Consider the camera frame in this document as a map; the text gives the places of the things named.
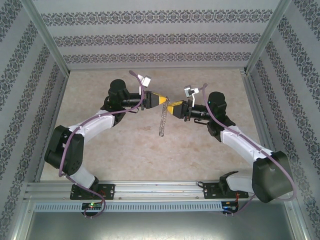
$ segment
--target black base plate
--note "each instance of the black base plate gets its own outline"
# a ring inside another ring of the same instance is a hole
[[[113,200],[115,196],[115,185],[114,184],[99,184],[98,194],[102,195],[105,200]],[[90,192],[83,190],[77,185],[73,184],[70,193],[71,200],[100,200],[97,195],[92,195]]]
[[[203,183],[204,199],[235,199],[236,193],[239,194],[240,199],[247,199],[249,194],[245,191],[229,191],[223,194],[218,182]]]

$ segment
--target marble surface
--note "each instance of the marble surface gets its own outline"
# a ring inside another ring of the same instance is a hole
[[[206,95],[222,92],[227,115],[254,140],[258,140],[240,71],[237,69],[133,69],[148,75],[148,90],[168,96],[171,102],[186,100],[184,86],[208,83]],[[127,89],[138,92],[137,80],[127,69],[72,71],[56,125],[71,126],[94,115],[108,95],[110,82],[123,79]],[[196,103],[203,104],[202,94]],[[216,180],[230,171],[250,171],[249,164],[233,149],[218,142],[205,125],[184,122],[167,114],[164,137],[159,136],[162,106],[127,113],[115,127],[85,145],[83,164],[100,180]],[[41,180],[64,180],[45,163]]]

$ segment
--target metal chain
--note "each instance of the metal chain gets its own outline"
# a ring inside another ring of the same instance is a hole
[[[161,121],[160,121],[160,128],[159,128],[159,136],[163,137],[165,135],[165,125],[167,120],[167,108],[170,104],[170,100],[166,97],[166,101],[162,104],[162,113],[161,113]]]

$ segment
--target perforated metal strip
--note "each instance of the perforated metal strip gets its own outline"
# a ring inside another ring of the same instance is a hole
[[[38,213],[81,212],[82,203],[38,202],[34,211]],[[206,202],[109,202],[105,212],[208,212],[222,211],[220,201]]]

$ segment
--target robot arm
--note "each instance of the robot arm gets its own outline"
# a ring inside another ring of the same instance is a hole
[[[281,151],[273,152],[266,149],[244,135],[226,115],[227,103],[223,93],[212,92],[207,102],[216,119],[231,130],[217,124],[211,118],[205,105],[195,104],[194,94],[199,93],[199,89],[191,89],[190,86],[187,86],[184,91],[187,97],[193,98],[193,101],[174,102],[168,106],[168,112],[179,119],[184,119],[185,122],[194,119],[195,123],[206,125],[212,137],[234,149],[252,167],[252,175],[232,171],[221,176],[219,187],[223,194],[230,191],[243,191],[255,194],[259,200],[268,203],[293,190],[284,173],[260,151],[263,150],[291,174],[287,156]],[[254,148],[245,138],[259,146],[260,150]]]
[[[141,75],[138,75],[138,77],[144,87],[149,85],[151,80],[150,77],[142,77]],[[76,132],[70,141],[62,171],[78,184],[93,191],[96,191],[99,180],[82,164],[85,144],[104,130],[116,126],[126,113],[123,112],[110,115],[103,114],[134,107],[141,100],[141,89],[139,89],[139,93],[129,93],[126,88],[126,83],[121,79],[116,79],[111,82],[108,94],[109,96],[105,98],[103,106],[95,114],[95,116],[99,117],[89,122],[83,121],[69,127],[61,125],[57,126],[53,131],[44,156],[44,160],[47,163],[52,165],[54,168],[59,169],[67,140],[71,133],[81,125],[82,127]],[[166,97],[151,91],[144,91],[143,97],[142,105],[140,106],[142,110],[156,107],[167,100]]]

